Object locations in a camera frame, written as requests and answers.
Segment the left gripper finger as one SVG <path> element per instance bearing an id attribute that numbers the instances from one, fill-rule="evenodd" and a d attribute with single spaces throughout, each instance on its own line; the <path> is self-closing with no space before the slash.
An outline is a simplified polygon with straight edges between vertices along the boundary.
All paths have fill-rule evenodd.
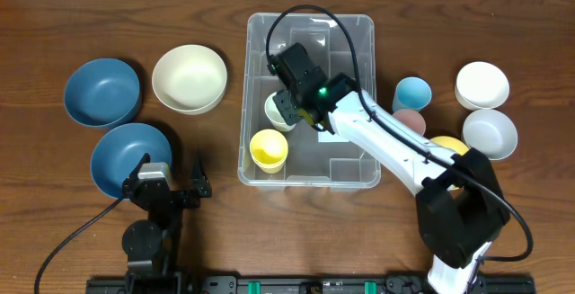
<path id="1" fill-rule="evenodd" d="M 199 156 L 196 156 L 193 160 L 190 172 L 190 181 L 193 189 L 200 198 L 210 198 L 212 196 L 212 187 L 204 172 Z"/>
<path id="2" fill-rule="evenodd" d="M 128 181 L 137 180 L 138 179 L 137 175 L 138 175 L 142 165 L 147 164 L 149 162 L 150 162 L 150 155 L 148 153 L 144 153 L 143 156 L 141 157 L 141 159 L 139 160 L 138 164 L 136 165 L 136 167 L 128 175 L 127 180 Z"/>

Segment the cream white cup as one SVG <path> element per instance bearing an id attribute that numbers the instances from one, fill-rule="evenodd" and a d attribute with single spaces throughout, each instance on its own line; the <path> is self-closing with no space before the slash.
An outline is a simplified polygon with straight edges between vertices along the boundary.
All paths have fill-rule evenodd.
<path id="1" fill-rule="evenodd" d="M 273 101 L 273 97 L 276 93 L 270 94 L 264 103 L 265 115 L 272 124 L 272 126 L 280 132 L 289 132 L 294 129 L 295 125 L 288 125 L 282 118 L 276 104 Z"/>

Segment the yellow cup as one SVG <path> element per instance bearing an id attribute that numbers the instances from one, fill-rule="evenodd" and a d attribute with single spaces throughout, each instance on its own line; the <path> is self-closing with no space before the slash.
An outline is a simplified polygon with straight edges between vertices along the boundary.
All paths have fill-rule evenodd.
<path id="1" fill-rule="evenodd" d="M 275 174 L 281 171 L 286 162 L 285 156 L 269 156 L 265 153 L 256 154 L 252 160 L 266 174 Z"/>
<path id="2" fill-rule="evenodd" d="M 263 129 L 251 139 L 249 150 L 252 159 L 260 165 L 278 165 L 288 156 L 285 136 L 274 129 Z"/>

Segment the light blue cup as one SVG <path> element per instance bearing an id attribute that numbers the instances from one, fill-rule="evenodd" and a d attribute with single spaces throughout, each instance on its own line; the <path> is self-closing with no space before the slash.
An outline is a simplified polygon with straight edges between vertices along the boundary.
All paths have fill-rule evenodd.
<path id="1" fill-rule="evenodd" d="M 431 99 L 432 90 L 426 81 L 415 76 L 405 77 L 395 88 L 392 109 L 393 112 L 402 109 L 421 111 Z"/>

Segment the pink cup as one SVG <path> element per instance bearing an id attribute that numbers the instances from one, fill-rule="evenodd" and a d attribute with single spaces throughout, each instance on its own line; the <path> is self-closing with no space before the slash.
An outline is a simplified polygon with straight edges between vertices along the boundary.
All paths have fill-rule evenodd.
<path id="1" fill-rule="evenodd" d="M 400 109 L 393 114 L 393 117 L 420 135 L 424 135 L 427 125 L 424 118 L 418 111 L 412 109 Z"/>

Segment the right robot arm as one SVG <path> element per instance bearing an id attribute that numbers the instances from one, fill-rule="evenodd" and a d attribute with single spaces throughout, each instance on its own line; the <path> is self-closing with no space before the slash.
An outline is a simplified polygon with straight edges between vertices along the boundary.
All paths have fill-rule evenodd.
<path id="1" fill-rule="evenodd" d="M 329 78 L 300 43 L 268 55 L 284 85 L 274 98 L 289 123 L 340 136 L 367 151 L 416 200 L 420 236 L 434 254 L 428 283 L 437 293 L 467 293 L 480 260 L 510 214 L 490 160 L 476 149 L 459 155 L 383 110 L 358 79 Z"/>

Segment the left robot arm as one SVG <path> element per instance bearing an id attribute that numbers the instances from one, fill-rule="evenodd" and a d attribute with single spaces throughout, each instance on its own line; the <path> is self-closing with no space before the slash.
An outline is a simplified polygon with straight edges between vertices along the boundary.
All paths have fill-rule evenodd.
<path id="1" fill-rule="evenodd" d="M 174 273 L 183 211 L 198 208 L 202 198 L 212 195 L 198 159 L 186 188 L 175 190 L 172 183 L 169 165 L 153 163 L 151 156 L 144 154 L 122 184 L 122 194 L 147 213 L 146 219 L 131 224 L 122 237 L 131 274 L 155 277 Z"/>

